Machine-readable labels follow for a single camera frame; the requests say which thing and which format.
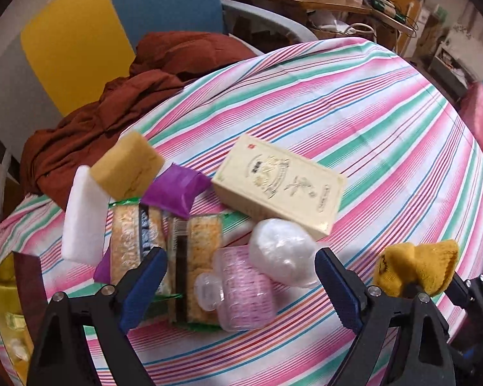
mustard yellow cloth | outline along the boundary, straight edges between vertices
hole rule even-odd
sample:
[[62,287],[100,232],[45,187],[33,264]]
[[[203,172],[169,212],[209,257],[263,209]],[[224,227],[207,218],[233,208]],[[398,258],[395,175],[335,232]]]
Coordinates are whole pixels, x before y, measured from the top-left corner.
[[91,177],[113,199],[141,197],[165,160],[138,132],[130,132],[90,169]]
[[453,278],[458,251],[453,240],[418,246],[390,245],[376,263],[373,284],[398,298],[405,286],[415,282],[429,296],[436,296],[446,290]]

white plastic bag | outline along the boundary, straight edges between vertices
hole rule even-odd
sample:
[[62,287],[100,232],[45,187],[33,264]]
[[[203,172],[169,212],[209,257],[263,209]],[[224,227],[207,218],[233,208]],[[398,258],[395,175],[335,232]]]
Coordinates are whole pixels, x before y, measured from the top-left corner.
[[249,241],[249,260],[259,271],[287,286],[319,284],[315,254],[322,248],[298,224],[281,219],[259,222]]

striped tablecloth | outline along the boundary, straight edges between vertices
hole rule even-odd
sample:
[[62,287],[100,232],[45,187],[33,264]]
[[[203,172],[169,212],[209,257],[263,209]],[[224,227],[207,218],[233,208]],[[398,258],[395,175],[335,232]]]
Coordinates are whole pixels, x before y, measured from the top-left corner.
[[[328,237],[342,263],[369,282],[376,257],[398,242],[456,239],[462,278],[483,269],[483,154],[446,99],[408,63],[358,38],[303,43],[204,77],[135,129],[170,162],[211,176],[248,132],[348,178]],[[225,245],[247,243],[252,222],[214,193],[195,214],[224,212]],[[94,269],[61,259],[64,213],[27,197],[0,225],[0,262],[10,251],[41,257],[47,297],[92,294]],[[111,216],[105,245],[109,242]],[[194,333],[162,318],[129,339],[158,385],[324,385],[352,341],[323,289],[276,286],[278,318],[265,329]],[[436,298],[454,332],[464,314]],[[114,384],[98,340],[88,343],[104,385]],[[390,353],[387,338],[372,384]],[[0,356],[19,380],[0,338]]]

purple packet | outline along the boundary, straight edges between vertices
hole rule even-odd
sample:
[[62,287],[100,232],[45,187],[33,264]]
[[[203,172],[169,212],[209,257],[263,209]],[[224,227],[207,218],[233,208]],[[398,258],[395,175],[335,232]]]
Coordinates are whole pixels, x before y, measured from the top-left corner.
[[102,261],[98,263],[93,280],[97,283],[111,284],[111,247],[108,247]]
[[204,174],[173,163],[152,182],[141,203],[189,219],[195,197],[210,185],[211,179]]

white sponge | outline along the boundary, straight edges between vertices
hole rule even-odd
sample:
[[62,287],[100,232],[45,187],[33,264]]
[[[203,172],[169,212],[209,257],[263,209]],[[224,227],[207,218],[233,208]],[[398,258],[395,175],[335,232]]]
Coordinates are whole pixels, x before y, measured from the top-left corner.
[[73,178],[63,225],[61,256],[96,267],[102,259],[109,195],[82,165]]

